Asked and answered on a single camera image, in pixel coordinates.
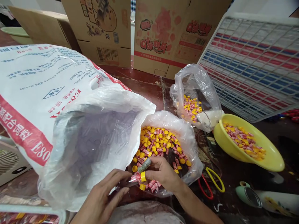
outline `barcode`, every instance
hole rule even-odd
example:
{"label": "barcode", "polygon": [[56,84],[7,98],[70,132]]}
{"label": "barcode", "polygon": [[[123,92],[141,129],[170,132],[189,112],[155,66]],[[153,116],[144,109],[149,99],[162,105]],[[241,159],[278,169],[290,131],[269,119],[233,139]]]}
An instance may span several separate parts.
{"label": "barcode", "polygon": [[103,58],[102,51],[101,51],[100,48],[97,48],[97,53],[98,53],[98,55],[99,55],[99,59],[100,59],[100,61],[101,61],[101,62],[104,62],[105,60],[104,60],[104,58]]}
{"label": "barcode", "polygon": [[202,39],[202,38],[197,38],[197,40],[195,41],[195,44],[199,44],[201,46],[205,45],[206,40]]}

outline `cartoon illustration on box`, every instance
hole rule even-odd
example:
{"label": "cartoon illustration on box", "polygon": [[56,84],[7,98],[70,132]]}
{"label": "cartoon illustration on box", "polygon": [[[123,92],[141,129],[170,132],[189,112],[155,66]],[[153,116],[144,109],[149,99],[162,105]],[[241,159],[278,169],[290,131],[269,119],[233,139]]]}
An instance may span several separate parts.
{"label": "cartoon illustration on box", "polygon": [[112,32],[117,25],[116,14],[110,7],[108,0],[80,0],[83,13],[91,23],[86,23],[89,35],[101,35]]}

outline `mug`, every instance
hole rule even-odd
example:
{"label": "mug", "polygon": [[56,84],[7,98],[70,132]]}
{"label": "mug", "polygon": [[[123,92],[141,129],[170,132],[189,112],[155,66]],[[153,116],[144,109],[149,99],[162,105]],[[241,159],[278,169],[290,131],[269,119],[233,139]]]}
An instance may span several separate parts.
{"label": "mug", "polygon": [[236,193],[241,201],[252,207],[261,208],[263,206],[255,191],[244,181],[240,181],[240,186],[236,187]]}

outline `plastic bag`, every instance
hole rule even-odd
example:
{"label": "plastic bag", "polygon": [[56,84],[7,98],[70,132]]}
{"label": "plastic bag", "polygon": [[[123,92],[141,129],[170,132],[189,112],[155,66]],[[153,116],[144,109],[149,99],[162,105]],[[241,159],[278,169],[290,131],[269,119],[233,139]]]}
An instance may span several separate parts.
{"label": "plastic bag", "polygon": [[[178,118],[172,113],[162,110],[157,111],[154,114],[150,114],[144,120],[142,127],[144,126],[153,126],[157,128],[166,128],[172,133],[175,134],[176,138],[179,140],[184,154],[188,160],[192,163],[191,167],[187,169],[186,173],[181,176],[181,179],[187,184],[190,185],[202,175],[203,163],[198,157],[198,146],[195,140],[194,130],[190,124],[185,120]],[[170,153],[168,156],[164,156],[170,165],[174,160],[174,153]],[[164,188],[160,188],[158,192],[153,193],[159,198],[165,198],[171,196],[172,193],[167,191]]]}
{"label": "plastic bag", "polygon": [[53,208],[77,212],[95,184],[130,164],[141,124],[155,109],[142,96],[109,85],[67,105],[54,124],[39,195]]}
{"label": "plastic bag", "polygon": [[[198,64],[189,64],[175,75],[175,84],[170,87],[170,97],[178,116],[195,125],[197,128],[210,132],[219,122],[221,104],[208,73]],[[198,122],[193,122],[184,109],[184,95],[202,102],[203,111],[196,115]]]}

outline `scissors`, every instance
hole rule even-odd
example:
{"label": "scissors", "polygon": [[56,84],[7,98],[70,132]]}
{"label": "scissors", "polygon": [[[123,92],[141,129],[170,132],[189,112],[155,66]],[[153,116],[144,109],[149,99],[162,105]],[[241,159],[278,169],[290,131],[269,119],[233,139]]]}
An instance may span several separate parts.
{"label": "scissors", "polygon": [[[215,173],[215,172],[214,172],[212,169],[210,169],[209,167],[206,167],[206,171],[207,171],[208,175],[210,176],[211,180],[213,181],[214,185],[217,187],[217,189],[218,189],[220,192],[224,193],[224,192],[225,192],[225,187],[224,187],[224,184],[223,184],[222,180],[221,180],[220,177],[218,176],[218,174]],[[220,183],[221,183],[221,188],[222,188],[222,189],[220,189],[220,187],[216,184],[216,182],[215,182],[215,180],[214,180],[214,178],[213,178],[213,176],[212,176],[212,174],[211,174],[210,172],[212,172],[212,173],[218,178],[218,180],[219,180]],[[205,193],[205,191],[203,190],[202,185],[201,185],[201,183],[200,183],[200,178],[198,179],[199,187],[200,187],[201,191],[203,192],[203,194],[204,194],[208,199],[213,200],[213,198],[214,198],[213,192],[212,192],[212,190],[211,190],[211,188],[210,188],[210,186],[209,186],[208,182],[206,181],[206,179],[205,179],[205,177],[204,177],[203,174],[202,174],[202,178],[203,178],[203,180],[205,181],[206,186],[208,187],[209,192],[210,192],[211,195],[208,196],[208,195]]]}

